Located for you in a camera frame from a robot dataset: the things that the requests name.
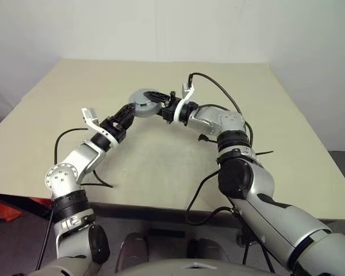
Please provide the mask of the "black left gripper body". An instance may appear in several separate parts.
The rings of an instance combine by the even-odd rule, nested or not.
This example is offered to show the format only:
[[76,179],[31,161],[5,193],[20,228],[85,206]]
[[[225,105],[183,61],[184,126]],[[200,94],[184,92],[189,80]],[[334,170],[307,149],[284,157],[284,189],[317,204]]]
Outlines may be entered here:
[[122,116],[112,116],[104,119],[100,127],[111,134],[120,144],[126,137],[127,119]]

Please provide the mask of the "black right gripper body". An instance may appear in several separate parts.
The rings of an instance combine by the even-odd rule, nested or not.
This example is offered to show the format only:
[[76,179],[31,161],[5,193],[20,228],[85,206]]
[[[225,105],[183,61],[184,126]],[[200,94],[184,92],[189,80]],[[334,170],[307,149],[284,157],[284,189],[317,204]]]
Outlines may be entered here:
[[167,114],[162,116],[166,123],[170,124],[174,121],[174,114],[177,109],[178,104],[180,103],[181,99],[176,96],[175,91],[170,92],[170,101],[164,103],[164,108],[167,108]]

